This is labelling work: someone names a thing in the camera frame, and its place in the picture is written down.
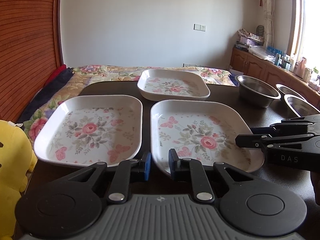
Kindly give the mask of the floral bed quilt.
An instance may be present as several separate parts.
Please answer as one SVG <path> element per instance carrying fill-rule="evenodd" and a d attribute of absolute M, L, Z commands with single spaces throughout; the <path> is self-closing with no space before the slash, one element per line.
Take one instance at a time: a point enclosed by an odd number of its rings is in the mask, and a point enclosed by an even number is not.
<path fill-rule="evenodd" d="M 64 101 L 77 96 L 85 87 L 102 81 L 138 81 L 143 71 L 150 67 L 118 67 L 87 65 L 73 68 L 74 75 L 53 97 L 37 109 L 31 118 L 23 123 L 23 130 L 33 144 L 40 130 L 57 107 Z"/>

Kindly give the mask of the dark blue blanket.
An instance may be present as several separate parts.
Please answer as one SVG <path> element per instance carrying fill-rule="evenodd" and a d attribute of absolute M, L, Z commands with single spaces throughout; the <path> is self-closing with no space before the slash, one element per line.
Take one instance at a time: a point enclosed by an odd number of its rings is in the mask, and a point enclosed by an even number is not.
<path fill-rule="evenodd" d="M 67 68 L 46 87 L 42 87 L 24 109 L 20 117 L 17 119 L 17 122 L 23 123 L 24 121 L 29 120 L 33 113 L 45 103 L 47 103 L 56 92 L 58 92 L 63 86 L 65 86 L 73 75 L 73 69 Z"/>

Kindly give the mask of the white wall switch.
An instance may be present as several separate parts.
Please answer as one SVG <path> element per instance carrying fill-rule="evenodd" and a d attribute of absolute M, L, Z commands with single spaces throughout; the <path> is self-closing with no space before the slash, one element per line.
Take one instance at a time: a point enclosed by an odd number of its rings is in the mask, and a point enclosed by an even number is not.
<path fill-rule="evenodd" d="M 206 31 L 206 26 L 201 24 L 194 24 L 194 30 L 196 31 Z"/>

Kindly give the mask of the yellow plush toy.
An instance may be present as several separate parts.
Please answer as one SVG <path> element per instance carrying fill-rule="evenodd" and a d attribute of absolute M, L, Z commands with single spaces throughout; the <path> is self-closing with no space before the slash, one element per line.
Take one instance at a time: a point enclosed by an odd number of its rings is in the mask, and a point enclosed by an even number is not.
<path fill-rule="evenodd" d="M 15 206 L 28 183 L 37 157 L 31 143 L 15 123 L 1 121 L 1 239 L 12 239 Z"/>

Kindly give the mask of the stack of books and boxes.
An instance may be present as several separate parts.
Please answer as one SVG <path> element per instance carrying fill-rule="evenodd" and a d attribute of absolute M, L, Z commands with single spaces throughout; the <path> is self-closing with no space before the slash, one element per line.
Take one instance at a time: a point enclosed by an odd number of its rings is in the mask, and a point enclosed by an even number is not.
<path fill-rule="evenodd" d="M 237 35 L 238 39 L 236 40 L 234 47 L 239 50 L 248 52 L 250 47 L 264 45 L 263 36 L 257 36 L 253 33 L 246 31 L 245 29 L 239 29 L 237 31 Z"/>

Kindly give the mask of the white wall socket strip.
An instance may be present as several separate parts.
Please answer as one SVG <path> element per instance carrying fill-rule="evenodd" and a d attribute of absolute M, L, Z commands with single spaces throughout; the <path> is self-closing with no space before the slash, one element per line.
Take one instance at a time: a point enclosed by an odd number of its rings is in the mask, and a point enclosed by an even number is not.
<path fill-rule="evenodd" d="M 183 67 L 205 67 L 203 65 L 200 64 L 189 64 L 189 63 L 184 63 Z"/>

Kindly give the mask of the wooden side cabinet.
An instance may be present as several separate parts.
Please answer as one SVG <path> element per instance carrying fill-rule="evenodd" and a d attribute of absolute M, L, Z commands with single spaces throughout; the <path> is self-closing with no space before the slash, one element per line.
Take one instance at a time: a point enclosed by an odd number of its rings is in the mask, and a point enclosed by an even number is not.
<path fill-rule="evenodd" d="M 312 89 L 292 72 L 277 67 L 269 61 L 233 48 L 229 67 L 245 75 L 260 79 L 273 87 L 278 83 L 285 85 L 299 93 L 313 106 L 319 108 L 319 92 Z"/>

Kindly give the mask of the floral tray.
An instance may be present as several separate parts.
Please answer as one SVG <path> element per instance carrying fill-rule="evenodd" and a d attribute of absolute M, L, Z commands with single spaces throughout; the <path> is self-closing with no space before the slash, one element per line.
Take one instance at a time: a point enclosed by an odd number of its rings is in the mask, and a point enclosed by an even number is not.
<path fill-rule="evenodd" d="M 41 161 L 85 167 L 117 166 L 142 145 L 143 105 L 129 95 L 77 96 L 62 103 L 34 141 Z"/>
<path fill-rule="evenodd" d="M 178 157 L 199 160 L 204 166 L 224 162 L 246 172 L 262 167 L 261 150 L 239 148 L 235 138 L 251 130 L 231 107 L 218 102 L 164 100 L 150 110 L 150 141 L 154 163 L 170 173 L 169 150 Z"/>
<path fill-rule="evenodd" d="M 202 77 L 191 72 L 149 69 L 142 72 L 137 83 L 141 95 L 151 101 L 200 100 L 210 96 Z"/>

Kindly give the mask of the pink bottle on counter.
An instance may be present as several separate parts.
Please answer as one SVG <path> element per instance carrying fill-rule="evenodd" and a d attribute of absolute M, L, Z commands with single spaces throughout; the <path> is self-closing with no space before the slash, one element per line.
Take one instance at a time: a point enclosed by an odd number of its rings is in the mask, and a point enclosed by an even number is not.
<path fill-rule="evenodd" d="M 305 71 L 305 64 L 306 64 L 306 58 L 302 57 L 300 62 L 296 65 L 296 75 L 303 78 L 304 71 Z"/>

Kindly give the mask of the large steel bowl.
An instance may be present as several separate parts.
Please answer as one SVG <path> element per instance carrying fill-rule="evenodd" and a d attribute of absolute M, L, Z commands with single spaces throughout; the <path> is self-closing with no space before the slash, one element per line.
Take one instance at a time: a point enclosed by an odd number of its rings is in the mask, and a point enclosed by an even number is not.
<path fill-rule="evenodd" d="M 239 95 L 255 106 L 267 108 L 274 100 L 280 100 L 280 93 L 268 83 L 255 77 L 237 75 L 235 80 L 239 84 Z"/>

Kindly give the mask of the red folded cloth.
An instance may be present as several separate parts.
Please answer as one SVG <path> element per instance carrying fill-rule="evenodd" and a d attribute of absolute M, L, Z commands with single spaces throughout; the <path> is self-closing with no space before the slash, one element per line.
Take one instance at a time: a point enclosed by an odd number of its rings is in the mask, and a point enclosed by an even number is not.
<path fill-rule="evenodd" d="M 47 79 L 47 81 L 44 84 L 44 87 L 46 87 L 49 83 L 51 83 L 61 72 L 67 69 L 67 66 L 65 64 L 61 65 L 59 68 L 54 70 L 50 77 Z"/>

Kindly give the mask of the floral tray back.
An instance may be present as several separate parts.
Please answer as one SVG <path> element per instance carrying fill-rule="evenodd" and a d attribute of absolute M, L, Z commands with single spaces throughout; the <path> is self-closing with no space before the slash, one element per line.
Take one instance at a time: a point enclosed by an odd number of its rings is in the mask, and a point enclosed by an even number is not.
<path fill-rule="evenodd" d="M 137 83 L 141 95 L 151 101 L 200 100 L 210 96 L 202 77 L 191 72 L 149 69 L 142 72 Z"/>

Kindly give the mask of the patterned beige curtain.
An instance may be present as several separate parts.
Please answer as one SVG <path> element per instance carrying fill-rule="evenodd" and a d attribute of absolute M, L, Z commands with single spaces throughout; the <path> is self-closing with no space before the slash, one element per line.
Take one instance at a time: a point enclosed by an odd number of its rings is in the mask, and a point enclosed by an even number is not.
<path fill-rule="evenodd" d="M 275 0 L 262 0 L 264 9 L 264 46 L 273 46 L 273 20 L 274 20 L 274 8 Z"/>

